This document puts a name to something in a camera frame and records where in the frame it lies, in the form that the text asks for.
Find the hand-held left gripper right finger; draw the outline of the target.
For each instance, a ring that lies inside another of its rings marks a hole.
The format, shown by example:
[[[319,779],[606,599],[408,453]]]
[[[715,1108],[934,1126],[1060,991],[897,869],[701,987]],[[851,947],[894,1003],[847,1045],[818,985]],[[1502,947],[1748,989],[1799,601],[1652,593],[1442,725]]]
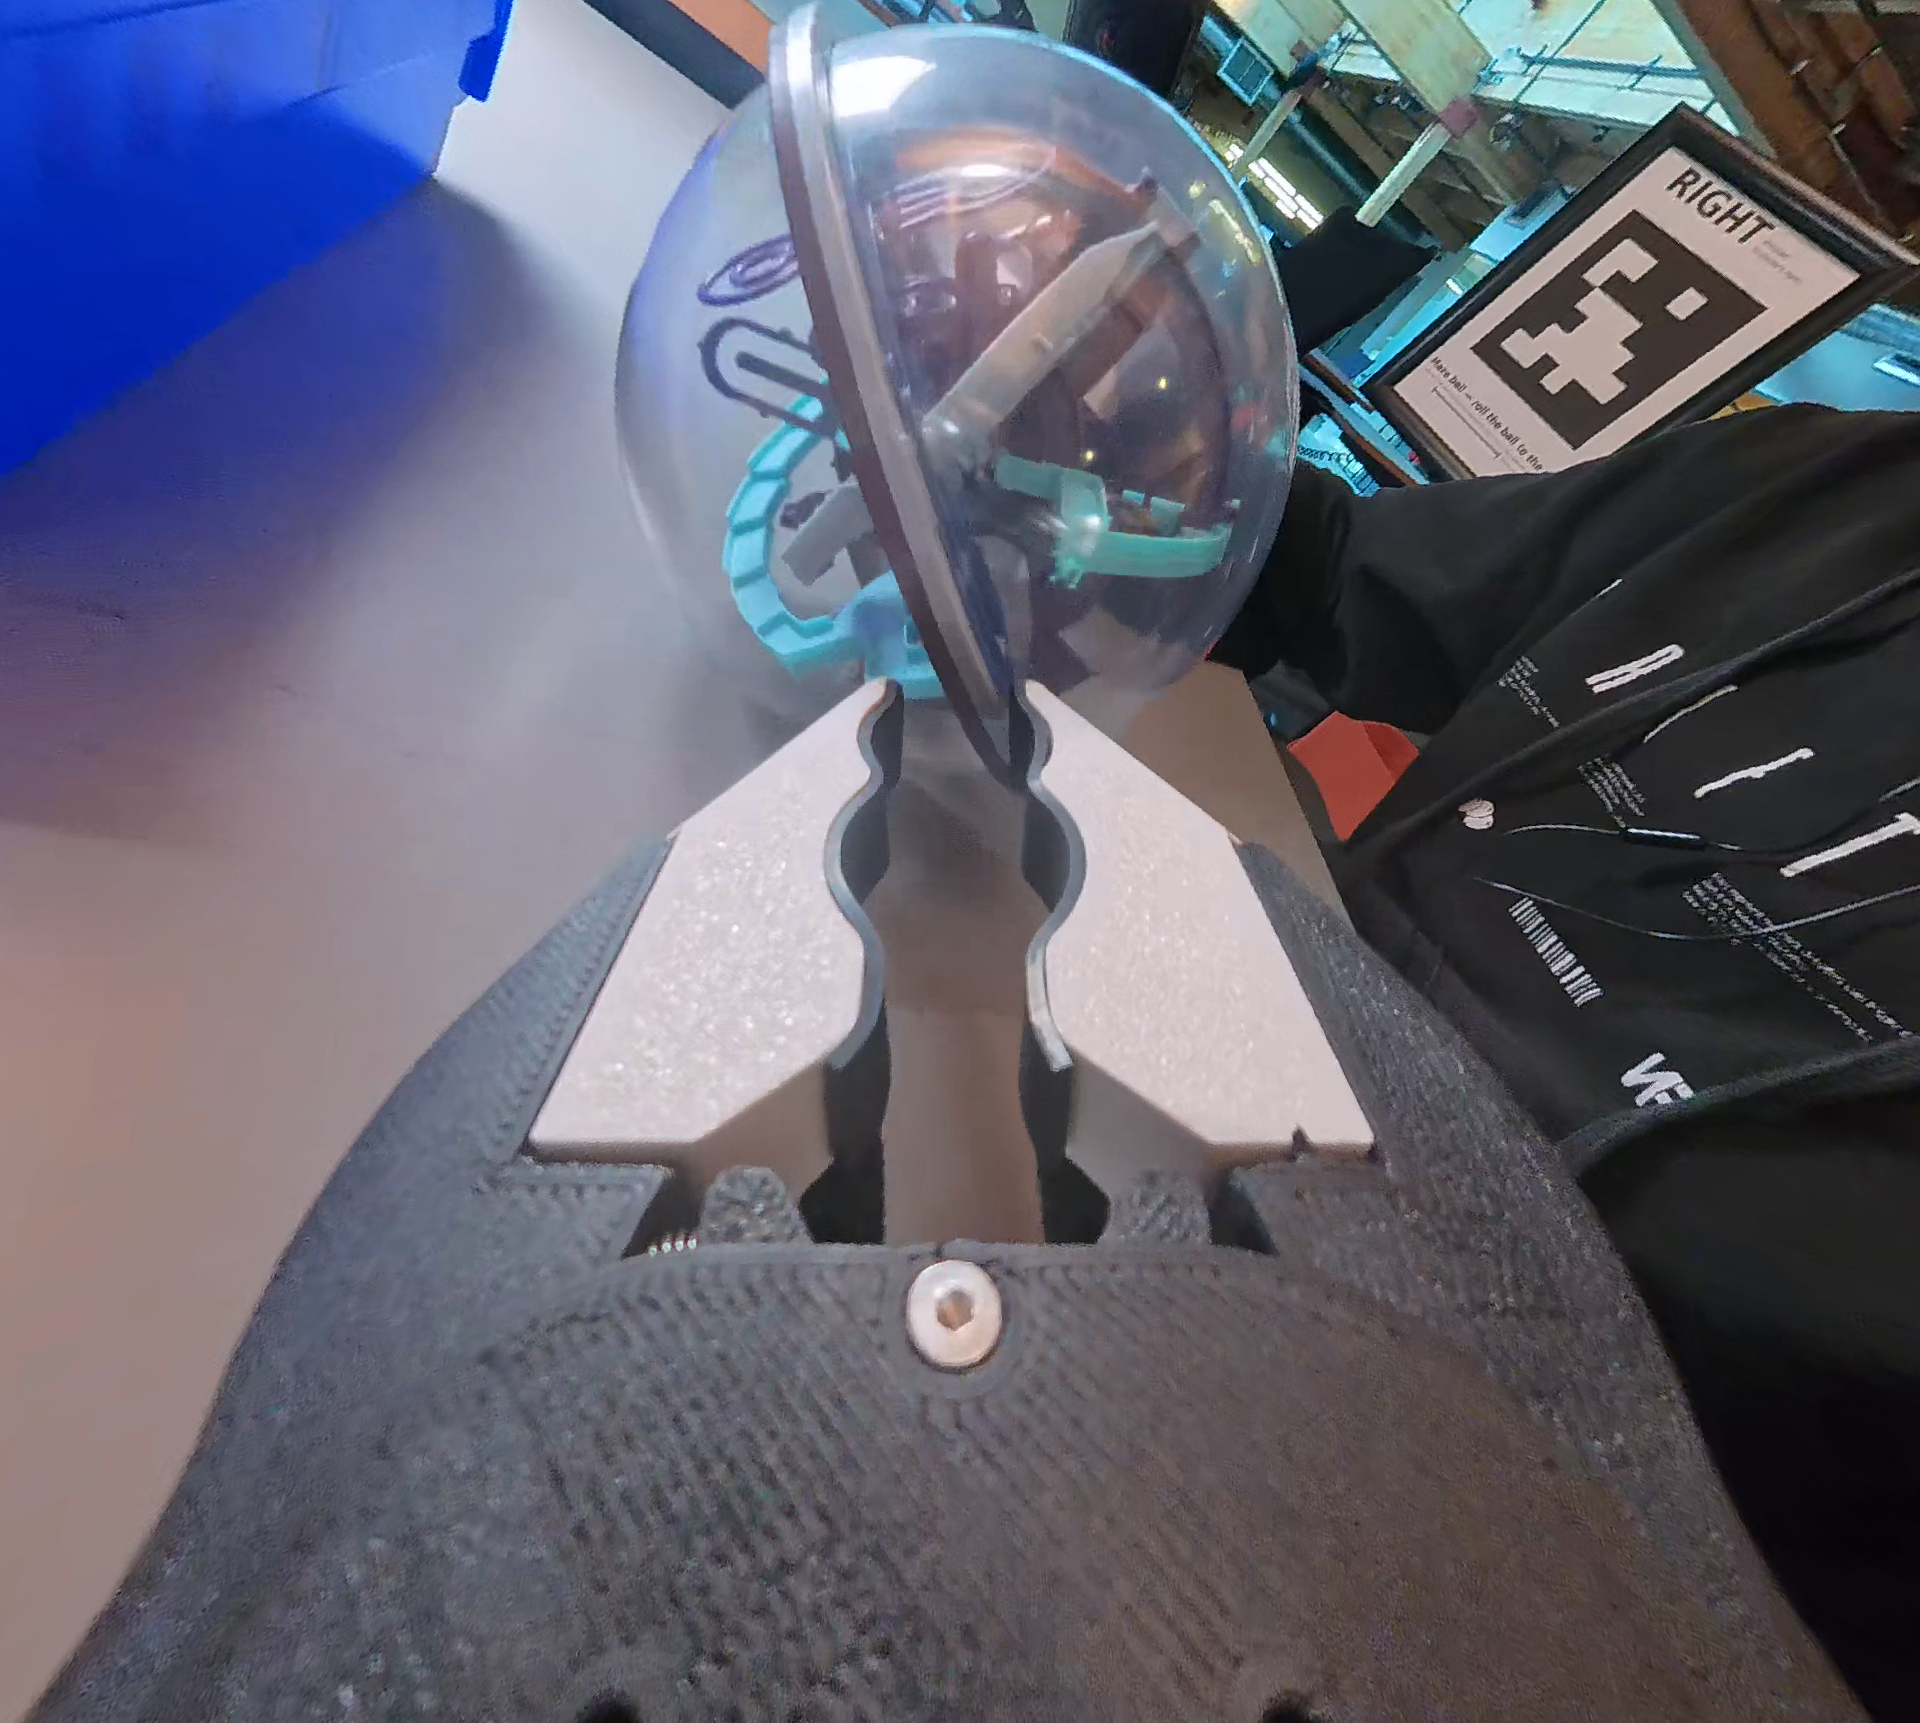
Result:
[[[1365,1154],[1375,1132],[1277,935],[1250,855],[1044,687],[1019,871],[1019,1108],[1037,1154]]]

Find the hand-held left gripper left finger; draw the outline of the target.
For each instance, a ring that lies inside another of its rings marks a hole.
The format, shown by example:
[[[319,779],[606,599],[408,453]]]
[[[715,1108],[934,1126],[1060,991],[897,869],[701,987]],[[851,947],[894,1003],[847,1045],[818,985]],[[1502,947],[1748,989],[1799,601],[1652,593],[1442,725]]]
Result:
[[[882,1140],[902,695],[857,685],[677,825],[526,1132],[541,1160],[826,1168]]]

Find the clear maze ball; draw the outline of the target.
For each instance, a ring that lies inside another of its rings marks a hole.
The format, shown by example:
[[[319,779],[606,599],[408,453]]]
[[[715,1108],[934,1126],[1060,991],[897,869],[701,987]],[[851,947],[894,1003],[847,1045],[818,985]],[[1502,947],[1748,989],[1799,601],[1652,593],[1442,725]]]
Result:
[[[613,409],[706,669],[855,681],[1010,777],[1042,687],[1124,725],[1222,639],[1293,477],[1276,261],[1206,141],[1029,31],[818,5],[667,201]]]

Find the person's right forearm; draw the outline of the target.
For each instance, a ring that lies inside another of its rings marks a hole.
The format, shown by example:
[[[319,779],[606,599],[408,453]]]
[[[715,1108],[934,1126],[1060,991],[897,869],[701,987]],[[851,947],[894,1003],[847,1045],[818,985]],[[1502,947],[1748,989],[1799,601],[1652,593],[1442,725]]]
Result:
[[[1652,735],[1733,833],[1915,781],[1915,415],[1780,405],[1587,465],[1358,497],[1293,473],[1212,659],[1425,739],[1351,863]]]

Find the person's black clothing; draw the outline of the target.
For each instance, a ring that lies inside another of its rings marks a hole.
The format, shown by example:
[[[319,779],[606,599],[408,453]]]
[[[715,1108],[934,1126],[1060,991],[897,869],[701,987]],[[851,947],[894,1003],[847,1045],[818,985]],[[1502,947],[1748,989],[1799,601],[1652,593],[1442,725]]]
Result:
[[[1321,691],[1420,737],[1349,843],[1364,933],[1558,1146],[1796,1610],[1915,1718],[1915,627]]]

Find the blue plastic tray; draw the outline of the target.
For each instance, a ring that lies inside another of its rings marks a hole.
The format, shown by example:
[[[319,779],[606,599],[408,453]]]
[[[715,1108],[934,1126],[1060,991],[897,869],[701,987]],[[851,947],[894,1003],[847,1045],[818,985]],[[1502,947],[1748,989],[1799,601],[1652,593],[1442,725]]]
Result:
[[[1,0],[1,461],[433,173],[515,0]]]

